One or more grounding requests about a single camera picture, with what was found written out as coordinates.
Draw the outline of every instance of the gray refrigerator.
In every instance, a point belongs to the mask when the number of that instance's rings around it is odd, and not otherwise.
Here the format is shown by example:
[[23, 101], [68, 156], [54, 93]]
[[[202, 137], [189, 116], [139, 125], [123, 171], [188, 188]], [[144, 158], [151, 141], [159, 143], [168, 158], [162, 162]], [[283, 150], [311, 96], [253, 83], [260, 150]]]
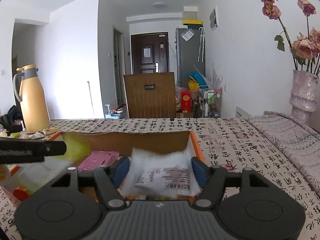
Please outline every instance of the gray refrigerator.
[[189, 88], [188, 82], [190, 78], [187, 76], [189, 73], [196, 71], [195, 67], [202, 75], [205, 75], [205, 65], [202, 62], [202, 49], [200, 55], [200, 62], [198, 62], [199, 46], [200, 46], [200, 30], [193, 30], [195, 35], [188, 41], [182, 38], [181, 33], [186, 29], [176, 29], [177, 40], [177, 65], [178, 65], [178, 86]]

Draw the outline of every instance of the vase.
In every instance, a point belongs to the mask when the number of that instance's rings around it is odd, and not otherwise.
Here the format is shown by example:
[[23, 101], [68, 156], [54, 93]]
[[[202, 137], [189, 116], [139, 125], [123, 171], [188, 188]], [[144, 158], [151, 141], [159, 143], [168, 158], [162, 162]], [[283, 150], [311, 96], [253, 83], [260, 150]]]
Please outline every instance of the vase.
[[316, 111], [317, 75], [307, 71], [293, 70], [290, 104], [291, 115], [309, 125], [311, 114]]

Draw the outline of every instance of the blue basket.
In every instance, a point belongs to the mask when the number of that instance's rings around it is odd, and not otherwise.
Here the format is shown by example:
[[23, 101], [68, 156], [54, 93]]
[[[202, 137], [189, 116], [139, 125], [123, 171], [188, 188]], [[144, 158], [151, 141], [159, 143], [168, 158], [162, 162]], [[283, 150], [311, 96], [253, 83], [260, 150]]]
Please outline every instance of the blue basket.
[[187, 76], [188, 77], [191, 76], [193, 79], [195, 79], [202, 89], [208, 88], [207, 83], [204, 81], [203, 77], [200, 75], [199, 72], [194, 71], [194, 72], [188, 74]]

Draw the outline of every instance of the brown door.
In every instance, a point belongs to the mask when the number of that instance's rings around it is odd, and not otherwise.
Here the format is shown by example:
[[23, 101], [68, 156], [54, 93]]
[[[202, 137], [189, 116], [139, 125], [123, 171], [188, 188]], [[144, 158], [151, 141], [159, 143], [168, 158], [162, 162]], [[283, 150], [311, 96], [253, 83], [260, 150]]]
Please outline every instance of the brown door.
[[[18, 68], [18, 56], [14, 57], [11, 60], [11, 67], [12, 67], [12, 78], [14, 77], [15, 74], [18, 73], [17, 68]], [[20, 84], [21, 84], [21, 78], [18, 77], [17, 78], [17, 91], [20, 91]], [[14, 96], [14, 99], [16, 100], [16, 106], [21, 110], [21, 106], [20, 106], [20, 102], [18, 101], [18, 99]]]
[[131, 36], [132, 62], [135, 74], [169, 71], [168, 33]]

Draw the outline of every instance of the cardboard flap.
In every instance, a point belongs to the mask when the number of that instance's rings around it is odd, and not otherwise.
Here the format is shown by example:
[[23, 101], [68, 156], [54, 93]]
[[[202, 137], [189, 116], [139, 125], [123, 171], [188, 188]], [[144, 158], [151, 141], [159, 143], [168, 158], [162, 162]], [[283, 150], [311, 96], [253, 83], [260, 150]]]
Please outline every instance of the cardboard flap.
[[174, 73], [124, 75], [129, 118], [175, 118]]
[[120, 156], [131, 156], [132, 148], [148, 150], [158, 154], [183, 151], [190, 132], [166, 133], [73, 133], [75, 138], [88, 143], [91, 150], [115, 151]]

